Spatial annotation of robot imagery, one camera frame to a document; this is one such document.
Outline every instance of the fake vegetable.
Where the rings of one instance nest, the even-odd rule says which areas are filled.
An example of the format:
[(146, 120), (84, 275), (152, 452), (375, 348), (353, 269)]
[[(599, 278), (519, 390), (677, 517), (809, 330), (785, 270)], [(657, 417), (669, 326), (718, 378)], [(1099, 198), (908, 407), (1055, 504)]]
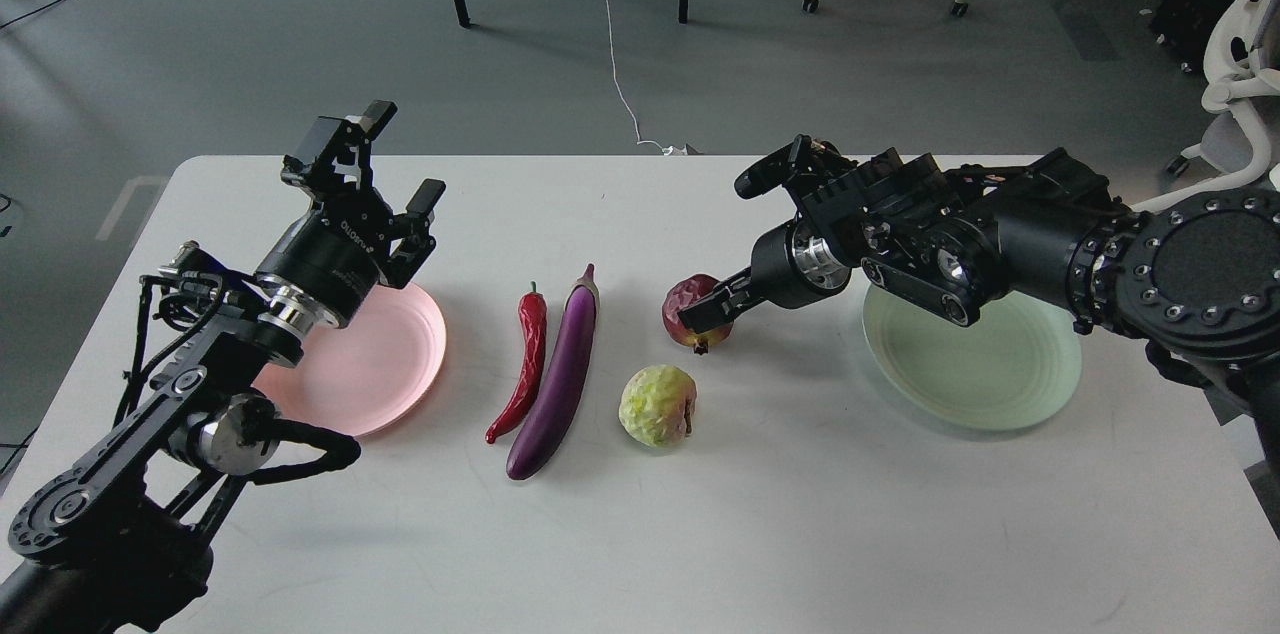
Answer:
[(547, 359), (547, 300), (538, 293), (538, 284), (530, 283), (529, 287), (530, 292), (520, 297), (520, 305), (516, 307), (520, 328), (525, 332), (525, 361), (520, 368), (516, 392), (511, 393), (507, 407), (484, 434), (484, 441), (490, 444), (525, 420), (534, 398), (538, 397), (538, 384), (543, 380), (543, 360)]
[(594, 275), (595, 265), (588, 264), (568, 293), (547, 377), (507, 456), (507, 476), (512, 479), (529, 479), (552, 459), (577, 412), (600, 297)]
[(618, 421), (636, 442), (669, 447), (694, 432), (694, 379), (671, 365), (646, 366), (627, 382)]
[(719, 280), (714, 277), (708, 277), (708, 274), (694, 274), (692, 277), (685, 279), (684, 282), (672, 287), (667, 292), (667, 298), (662, 302), (662, 324), (667, 328), (667, 334), (681, 346), (692, 347), (694, 352), (698, 355), (707, 354), (708, 350), (716, 345), (723, 342), (728, 333), (733, 329), (733, 323), (728, 323), (723, 327), (717, 327), (710, 332), (698, 334), (685, 328), (681, 323), (678, 313), (681, 309), (696, 302), (698, 300), (708, 296)]

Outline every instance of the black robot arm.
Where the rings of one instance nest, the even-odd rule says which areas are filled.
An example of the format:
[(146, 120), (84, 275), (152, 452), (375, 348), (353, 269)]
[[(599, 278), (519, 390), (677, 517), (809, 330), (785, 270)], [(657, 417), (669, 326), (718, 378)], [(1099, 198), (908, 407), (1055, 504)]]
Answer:
[(840, 164), (833, 152), (796, 137), (736, 179), (745, 199), (787, 188), (796, 215), (755, 242), (749, 269), (680, 313), (686, 328), (836, 296), (855, 268), (960, 327), (1018, 291), (1069, 311), (1080, 334), (1148, 339), (1175, 380), (1234, 394), (1280, 466), (1280, 195), (1203, 192), (1148, 214), (1062, 150), (948, 172), (928, 155)]
[[(253, 277), (188, 242), (159, 277), (142, 278), (140, 348), (115, 427), (10, 525), (9, 544), (24, 562), (0, 584), (0, 634), (100, 634), (125, 624), (155, 631), (205, 593), (211, 539), (247, 484), (356, 461), (353, 438), (282, 419), (252, 384), (268, 362), (294, 366), (316, 324), (344, 327), (376, 283), (404, 287), (434, 248), (429, 227), (444, 183), (425, 179), (399, 215), (372, 187), (369, 146), (394, 111), (375, 102), (364, 117), (320, 118), (298, 155), (285, 158), (282, 179), (311, 206)], [(165, 295), (157, 316), (183, 334), (143, 366), (152, 287)], [(279, 442), (321, 456), (265, 467)], [(166, 505), (147, 497), (147, 465), (160, 452), (195, 470)]]

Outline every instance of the plate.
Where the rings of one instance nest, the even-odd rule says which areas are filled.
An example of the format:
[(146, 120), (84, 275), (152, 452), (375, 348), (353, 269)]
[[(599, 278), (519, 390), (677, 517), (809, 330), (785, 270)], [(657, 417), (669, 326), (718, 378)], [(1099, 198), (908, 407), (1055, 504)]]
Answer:
[(1065, 311), (1011, 292), (956, 327), (879, 287), (863, 302), (863, 332), (877, 364), (933, 416), (983, 432), (1042, 423), (1080, 383), (1080, 342)]
[(296, 369), (269, 364), (253, 386), (285, 419), (360, 437), (426, 394), (444, 343), (444, 316), (421, 287), (374, 287), (346, 329), (311, 329)]

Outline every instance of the eggplant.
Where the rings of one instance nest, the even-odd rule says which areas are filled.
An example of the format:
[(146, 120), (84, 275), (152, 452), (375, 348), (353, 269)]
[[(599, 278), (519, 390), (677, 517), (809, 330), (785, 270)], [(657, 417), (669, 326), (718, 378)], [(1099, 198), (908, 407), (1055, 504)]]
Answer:
[(595, 265), (588, 264), (582, 278), (573, 282), (570, 289), (550, 365), (529, 418), (507, 455), (507, 476), (512, 479), (529, 479), (550, 461), (577, 412), (591, 361), (600, 301), (594, 277)]

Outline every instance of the chair wheel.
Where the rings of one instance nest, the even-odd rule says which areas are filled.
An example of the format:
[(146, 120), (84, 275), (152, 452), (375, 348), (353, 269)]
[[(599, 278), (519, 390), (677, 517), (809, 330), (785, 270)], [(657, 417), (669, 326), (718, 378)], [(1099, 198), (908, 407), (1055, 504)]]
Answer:
[(1179, 154), (1178, 156), (1169, 160), (1169, 164), (1165, 165), (1165, 172), (1169, 172), (1175, 178), (1181, 177), (1183, 174), (1187, 173), (1187, 168), (1189, 165), (1192, 165), (1192, 160)]

